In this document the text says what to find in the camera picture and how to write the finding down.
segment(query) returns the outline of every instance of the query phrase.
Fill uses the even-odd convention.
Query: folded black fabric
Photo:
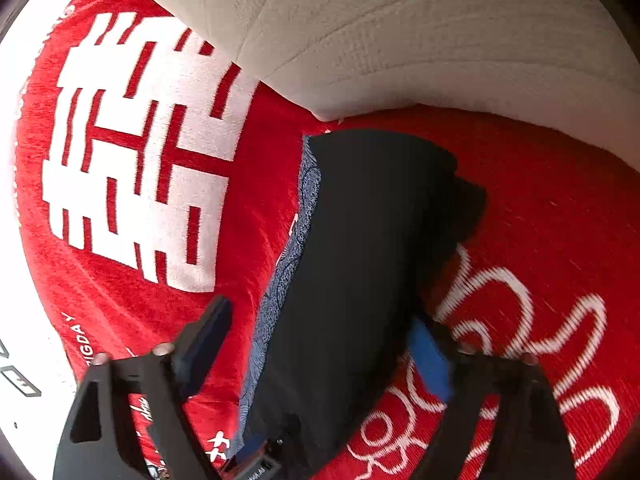
[[[308,147],[318,196],[244,430],[284,436],[290,479],[329,462],[373,408],[406,347],[418,262],[436,272],[478,217],[452,222],[455,211],[484,200],[460,192],[449,152],[417,137],[348,130]]]

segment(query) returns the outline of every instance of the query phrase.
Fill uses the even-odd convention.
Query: white surface
[[[14,209],[14,124],[20,90],[68,1],[30,0],[0,43],[0,340],[9,352],[0,356],[0,368],[14,366],[42,391],[25,397],[0,376],[0,428],[36,480],[52,478],[76,383],[22,252]]]
[[[640,169],[640,64],[598,0],[156,1],[321,119],[492,112]]]

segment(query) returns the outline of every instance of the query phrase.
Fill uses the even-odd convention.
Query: beige fabric
[[[598,0],[157,1],[321,119],[487,111],[640,169],[640,64]]]

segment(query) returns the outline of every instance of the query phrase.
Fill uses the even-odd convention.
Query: screw
[[[477,352],[478,350],[476,350],[476,347],[473,346],[470,343],[467,343],[465,341],[463,341],[462,343],[460,343],[460,345],[458,346],[458,352],[460,352],[461,354],[465,354],[465,355],[473,355]]]
[[[524,354],[522,354],[520,358],[526,365],[535,366],[538,364],[538,358],[529,352],[524,352]]]
[[[96,354],[94,360],[91,361],[93,366],[99,366],[105,364],[109,360],[109,354],[105,354],[104,352],[100,354]]]
[[[154,355],[160,357],[162,355],[170,354],[174,349],[175,346],[172,343],[160,343],[159,345],[154,346],[152,352]]]

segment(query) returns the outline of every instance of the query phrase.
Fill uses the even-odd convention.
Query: red blanket
[[[430,139],[488,208],[437,290],[455,337],[540,357],[593,479],[640,404],[640,175],[606,152],[504,118],[425,106],[320,123],[231,64],[151,0],[73,0],[24,95],[17,131],[22,240],[78,377],[97,352],[142,354],[213,292],[232,329],[186,410],[219,465],[255,313],[296,213],[303,134],[375,127]],[[132,408],[146,456],[161,457]],[[407,478],[443,406],[403,362],[348,448],[318,478]],[[488,404],[463,478],[475,478]]]

